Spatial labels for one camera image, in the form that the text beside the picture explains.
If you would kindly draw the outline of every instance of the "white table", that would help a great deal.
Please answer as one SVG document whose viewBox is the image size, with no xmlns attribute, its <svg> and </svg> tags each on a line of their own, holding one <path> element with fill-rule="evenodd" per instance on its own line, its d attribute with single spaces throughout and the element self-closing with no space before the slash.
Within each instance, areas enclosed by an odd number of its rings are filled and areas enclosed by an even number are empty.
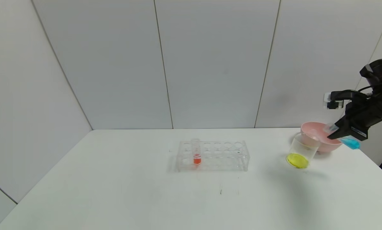
<svg viewBox="0 0 382 230">
<path fill-rule="evenodd" d="M 298 131 L 93 131 L 0 230 L 381 230 L 382 170 L 346 146 L 295 169 L 285 156 Z M 248 172 L 175 172 L 193 137 L 245 140 Z"/>
</svg>

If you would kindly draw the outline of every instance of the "test tube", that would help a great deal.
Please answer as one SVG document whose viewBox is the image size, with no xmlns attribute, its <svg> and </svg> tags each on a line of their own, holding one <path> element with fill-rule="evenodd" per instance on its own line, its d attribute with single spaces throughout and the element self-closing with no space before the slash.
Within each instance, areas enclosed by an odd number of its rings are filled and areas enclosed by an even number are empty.
<svg viewBox="0 0 382 230">
<path fill-rule="evenodd" d="M 199 165 L 201 163 L 201 144 L 198 138 L 191 140 L 191 150 L 194 155 L 194 164 Z"/>
</svg>

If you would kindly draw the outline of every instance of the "pink bowl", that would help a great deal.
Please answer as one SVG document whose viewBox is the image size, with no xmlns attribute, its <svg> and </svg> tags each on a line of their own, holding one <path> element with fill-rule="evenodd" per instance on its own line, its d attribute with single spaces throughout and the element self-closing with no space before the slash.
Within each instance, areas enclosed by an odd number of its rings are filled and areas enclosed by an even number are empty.
<svg viewBox="0 0 382 230">
<path fill-rule="evenodd" d="M 305 134 L 315 135 L 321 142 L 318 148 L 319 152 L 331 152 L 336 150 L 342 144 L 339 140 L 330 140 L 327 138 L 328 134 L 323 131 L 326 124 L 320 122 L 306 122 L 300 127 L 300 131 Z"/>
</svg>

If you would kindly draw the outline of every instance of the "blue liquid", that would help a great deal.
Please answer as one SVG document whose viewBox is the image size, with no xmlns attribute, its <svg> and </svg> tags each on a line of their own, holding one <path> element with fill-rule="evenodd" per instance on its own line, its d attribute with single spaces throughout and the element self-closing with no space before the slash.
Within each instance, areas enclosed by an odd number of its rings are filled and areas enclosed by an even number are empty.
<svg viewBox="0 0 382 230">
<path fill-rule="evenodd" d="M 360 149 L 360 142 L 356 139 L 343 137 L 340 138 L 340 141 L 352 150 Z"/>
</svg>

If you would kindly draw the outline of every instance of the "yellow liquid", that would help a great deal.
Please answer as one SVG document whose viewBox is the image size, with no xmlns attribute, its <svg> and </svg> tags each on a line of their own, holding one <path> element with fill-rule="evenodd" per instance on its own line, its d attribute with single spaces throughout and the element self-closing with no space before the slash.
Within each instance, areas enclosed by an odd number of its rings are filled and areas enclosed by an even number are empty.
<svg viewBox="0 0 382 230">
<path fill-rule="evenodd" d="M 296 168 L 305 169 L 309 166 L 309 161 L 302 155 L 297 153 L 290 153 L 286 160 Z"/>
</svg>

